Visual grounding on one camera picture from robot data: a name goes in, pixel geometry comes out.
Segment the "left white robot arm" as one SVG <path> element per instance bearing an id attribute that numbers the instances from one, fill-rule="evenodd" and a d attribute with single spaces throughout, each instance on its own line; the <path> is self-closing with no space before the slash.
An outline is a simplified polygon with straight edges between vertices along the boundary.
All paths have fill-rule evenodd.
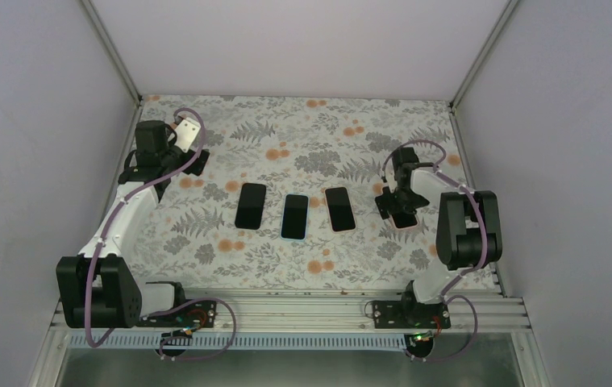
<path id="1" fill-rule="evenodd" d="M 56 266 L 66 324 L 71 328 L 129 328 L 156 313 L 167 326 L 182 324 L 188 304 L 181 285 L 135 279 L 126 259 L 149 215 L 178 173 L 200 174 L 209 157 L 205 128 L 192 118 L 171 127 L 158 120 L 135 127 L 132 150 L 118 178 L 114 202 L 98 230 L 75 256 Z"/>

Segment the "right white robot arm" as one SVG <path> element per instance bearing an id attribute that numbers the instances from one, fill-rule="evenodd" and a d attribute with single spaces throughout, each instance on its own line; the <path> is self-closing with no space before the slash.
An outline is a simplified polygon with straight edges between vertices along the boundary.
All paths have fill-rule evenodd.
<path id="1" fill-rule="evenodd" d="M 436 162 L 420 161 L 409 144 L 394 149 L 385 163 L 393 166 L 395 186 L 385 186 L 375 199 L 382 219 L 410 217 L 422 208 L 438 207 L 438 259 L 409 282 L 385 321 L 411 328 L 445 323 L 448 291 L 467 274 L 502 257 L 497 195 L 462 185 Z"/>

